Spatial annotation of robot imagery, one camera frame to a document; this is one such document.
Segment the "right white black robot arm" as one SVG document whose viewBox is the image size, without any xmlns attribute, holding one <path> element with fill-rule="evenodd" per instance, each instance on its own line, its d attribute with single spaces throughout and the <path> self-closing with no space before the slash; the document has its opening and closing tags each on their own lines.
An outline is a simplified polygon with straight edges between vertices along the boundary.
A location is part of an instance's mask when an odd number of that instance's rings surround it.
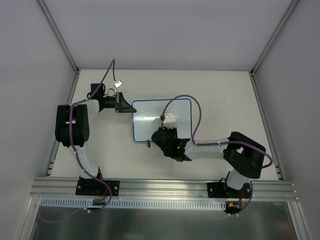
<svg viewBox="0 0 320 240">
<path fill-rule="evenodd" d="M 194 143 L 191 138 L 178 138 L 176 128 L 160 127 L 151 136 L 151 141 L 162 150 L 164 156 L 177 162 L 200 159 L 227 162 L 232 170 L 217 191 L 229 198 L 239 197 L 249 180 L 260 178 L 266 156 L 264 146 L 237 131 L 217 142 Z"/>
</svg>

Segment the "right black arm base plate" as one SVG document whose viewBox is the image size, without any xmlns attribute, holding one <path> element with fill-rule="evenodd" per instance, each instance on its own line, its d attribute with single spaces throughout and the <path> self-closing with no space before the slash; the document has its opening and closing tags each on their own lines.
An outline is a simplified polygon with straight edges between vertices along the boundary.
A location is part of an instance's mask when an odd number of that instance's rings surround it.
<svg viewBox="0 0 320 240">
<path fill-rule="evenodd" d="M 227 186 L 224 182 L 207 182 L 207 194 L 209 198 L 218 199 L 249 199 L 252 195 L 252 187 L 249 183 L 245 183 L 240 190 Z"/>
</svg>

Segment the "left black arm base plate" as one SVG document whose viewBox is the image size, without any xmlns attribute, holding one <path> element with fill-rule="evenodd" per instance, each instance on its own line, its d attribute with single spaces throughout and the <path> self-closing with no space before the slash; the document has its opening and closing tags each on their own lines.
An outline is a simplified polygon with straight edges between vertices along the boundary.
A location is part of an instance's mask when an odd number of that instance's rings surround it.
<svg viewBox="0 0 320 240">
<path fill-rule="evenodd" d="M 120 181 L 118 180 L 104 180 L 111 190 L 111 195 L 117 197 L 120 190 Z M 92 178 L 80 177 L 77 181 L 75 194 L 77 196 L 102 196 L 106 192 L 106 196 L 110 196 L 107 187 Z"/>
</svg>

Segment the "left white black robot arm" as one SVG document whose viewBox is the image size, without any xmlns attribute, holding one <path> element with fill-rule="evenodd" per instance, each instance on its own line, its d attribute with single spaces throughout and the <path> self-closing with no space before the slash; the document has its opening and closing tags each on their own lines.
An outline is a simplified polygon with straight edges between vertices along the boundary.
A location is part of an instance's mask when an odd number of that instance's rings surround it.
<svg viewBox="0 0 320 240">
<path fill-rule="evenodd" d="M 55 139 L 73 154 L 80 169 L 79 179 L 90 179 L 87 189 L 93 195 L 101 194 L 105 184 L 100 167 L 86 151 L 90 137 L 89 117 L 104 109 L 114 109 L 116 113 L 137 112 L 125 100 L 122 92 L 115 92 L 113 96 L 106 95 L 103 83 L 92 83 L 87 99 L 59 105 L 56 112 Z"/>
</svg>

